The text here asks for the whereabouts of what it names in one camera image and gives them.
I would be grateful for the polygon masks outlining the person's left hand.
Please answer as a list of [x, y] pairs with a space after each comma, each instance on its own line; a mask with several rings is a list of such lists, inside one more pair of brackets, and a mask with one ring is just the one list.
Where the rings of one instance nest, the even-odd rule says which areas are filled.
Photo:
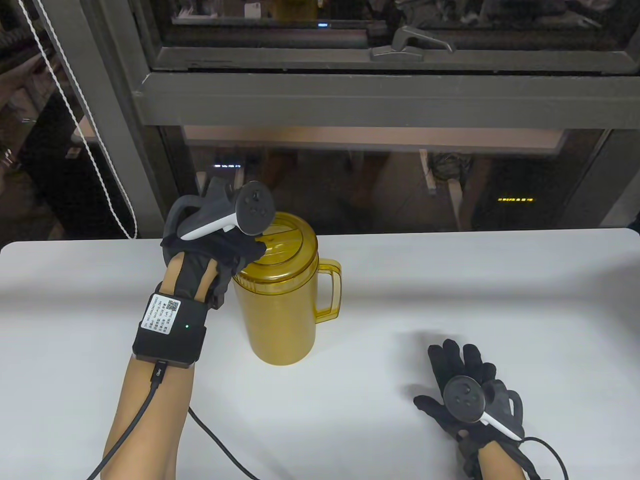
[[201, 302], [214, 310], [224, 304], [231, 279], [266, 252], [265, 243], [237, 228], [196, 240], [182, 240], [172, 233], [160, 245], [167, 270], [158, 292]]

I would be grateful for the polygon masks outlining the person's right hand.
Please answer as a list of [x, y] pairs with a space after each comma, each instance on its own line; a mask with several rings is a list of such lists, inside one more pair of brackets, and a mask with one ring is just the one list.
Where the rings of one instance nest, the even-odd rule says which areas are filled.
[[[470, 377], [480, 386], [496, 379], [497, 369], [493, 363], [484, 362], [480, 350], [476, 345], [467, 343], [460, 346], [453, 339], [445, 339], [442, 345], [432, 344], [427, 349], [432, 372], [439, 391], [444, 392], [445, 386], [457, 376]], [[489, 425], [482, 423], [464, 423], [455, 419], [445, 405], [436, 398], [418, 395], [413, 398], [414, 406], [430, 418], [457, 442], [462, 442], [461, 431], [466, 431], [473, 443], [471, 450], [476, 451], [490, 442], [498, 442], [501, 447], [518, 448], [517, 442]]]

